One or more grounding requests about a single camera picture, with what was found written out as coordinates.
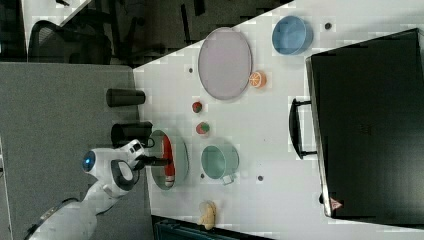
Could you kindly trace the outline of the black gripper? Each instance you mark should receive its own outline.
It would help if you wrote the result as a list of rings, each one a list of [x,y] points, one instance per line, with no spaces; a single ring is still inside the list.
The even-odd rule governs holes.
[[[145,166],[167,166],[170,164],[172,165],[172,160],[170,159],[141,155],[136,158],[136,164],[133,170],[134,171],[141,170]]]

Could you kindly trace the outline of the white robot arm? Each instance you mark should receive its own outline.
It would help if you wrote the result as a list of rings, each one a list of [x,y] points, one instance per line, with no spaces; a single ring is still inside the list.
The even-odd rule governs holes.
[[[97,216],[109,211],[134,187],[134,171],[145,166],[166,166],[169,157],[148,156],[135,139],[120,148],[95,148],[82,160],[83,172],[94,177],[84,198],[68,198],[46,211],[24,240],[89,240]]]

